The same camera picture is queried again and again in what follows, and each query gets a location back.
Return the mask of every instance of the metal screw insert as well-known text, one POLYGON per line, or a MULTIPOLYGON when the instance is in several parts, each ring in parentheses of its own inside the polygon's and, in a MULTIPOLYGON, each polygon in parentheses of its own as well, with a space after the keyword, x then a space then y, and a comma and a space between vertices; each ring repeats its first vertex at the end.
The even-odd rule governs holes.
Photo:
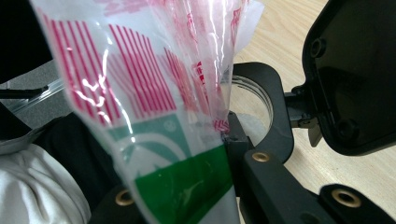
POLYGON ((133 203, 134 203, 134 199, 132 199, 128 195, 127 189, 120 191, 116 196, 116 204, 118 204, 119 206, 128 206, 133 203))
POLYGON ((255 161, 265 162, 270 160, 270 156, 263 152, 256 152, 252 155, 255 161))
POLYGON ((347 207, 357 208, 361 206, 361 199, 355 194, 344 190, 344 189, 335 189, 332 191, 332 197, 340 204, 343 204, 347 207))

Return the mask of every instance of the light wood surface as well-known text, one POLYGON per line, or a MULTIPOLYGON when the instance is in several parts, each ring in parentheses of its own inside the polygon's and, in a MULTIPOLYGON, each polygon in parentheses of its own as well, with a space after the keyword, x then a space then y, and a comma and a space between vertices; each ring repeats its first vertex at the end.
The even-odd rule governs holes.
MULTIPOLYGON (((303 43, 326 0, 262 0, 265 10, 250 44, 235 56, 235 63, 261 62, 280 74, 284 91, 304 83, 303 43)), ((248 101, 233 101, 241 110, 261 110, 248 101)), ((396 219, 396 147, 364 157, 346 157, 324 140, 309 145, 307 130, 293 130, 294 151, 286 167, 307 189, 340 183, 357 189, 396 219)))

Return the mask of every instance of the black plastic lid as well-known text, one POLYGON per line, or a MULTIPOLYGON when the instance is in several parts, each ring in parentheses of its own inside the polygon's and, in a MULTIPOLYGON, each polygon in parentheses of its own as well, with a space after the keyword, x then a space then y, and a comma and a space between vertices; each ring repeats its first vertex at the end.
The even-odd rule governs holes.
POLYGON ((361 155, 395 144, 395 0, 330 0, 305 40, 303 66, 332 149, 361 155))

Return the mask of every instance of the circular hole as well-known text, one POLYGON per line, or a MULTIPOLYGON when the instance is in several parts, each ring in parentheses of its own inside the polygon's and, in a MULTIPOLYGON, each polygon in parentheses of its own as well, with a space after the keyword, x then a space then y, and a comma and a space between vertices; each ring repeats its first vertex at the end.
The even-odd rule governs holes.
POLYGON ((316 39, 311 45, 311 57, 319 58, 325 51, 325 41, 323 39, 316 39))
POLYGON ((351 129, 346 122, 340 122, 338 125, 338 132, 341 136, 347 138, 351 135, 351 129))
POLYGON ((353 203, 354 202, 353 198, 350 197, 349 195, 345 194, 345 193, 340 193, 339 196, 340 196, 340 198, 342 200, 344 200, 344 202, 347 202, 347 203, 353 203))
POLYGON ((125 192, 125 193, 123 193, 123 194, 121 195, 121 199, 122 199, 123 201, 132 200, 131 196, 130 196, 129 193, 127 193, 127 192, 125 192))
POLYGON ((252 155, 252 157, 255 161, 269 161, 270 160, 270 157, 267 154, 262 153, 262 152, 256 152, 252 155))
POLYGON ((319 219, 309 213, 302 213, 300 219, 305 224, 319 224, 319 219))
POLYGON ((257 146, 273 120, 271 100, 265 90, 248 78, 233 76, 230 110, 237 114, 253 146, 257 146))
POLYGON ((359 136, 359 128, 352 119, 341 119, 336 123, 338 136, 342 140, 353 140, 359 136))
POLYGON ((361 206, 361 199, 345 189, 335 189, 332 191, 332 197, 347 207, 357 208, 361 206))
POLYGON ((320 50, 320 42, 318 40, 315 40, 314 43, 312 43, 311 55, 313 57, 316 57, 318 55, 319 50, 320 50))

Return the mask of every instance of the transparent plastic bag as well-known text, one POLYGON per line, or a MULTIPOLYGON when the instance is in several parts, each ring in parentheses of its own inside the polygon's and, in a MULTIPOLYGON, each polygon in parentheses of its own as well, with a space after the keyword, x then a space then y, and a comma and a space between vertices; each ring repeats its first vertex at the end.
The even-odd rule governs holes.
POLYGON ((209 111, 210 99, 222 96, 224 66, 232 60, 209 66, 219 49, 198 48, 200 57, 208 55, 203 70, 216 70, 215 78, 204 74, 204 92, 191 68, 195 56, 159 21, 172 20, 173 14, 158 10, 166 1, 31 2, 71 106, 112 156, 147 221, 239 222, 224 146, 209 111), (212 79, 213 90, 207 84, 212 79))
POLYGON ((204 87, 216 130, 229 131, 233 55, 239 21, 246 0, 163 1, 154 11, 163 27, 171 30, 186 64, 204 87), (163 12, 172 15, 170 20, 163 12))

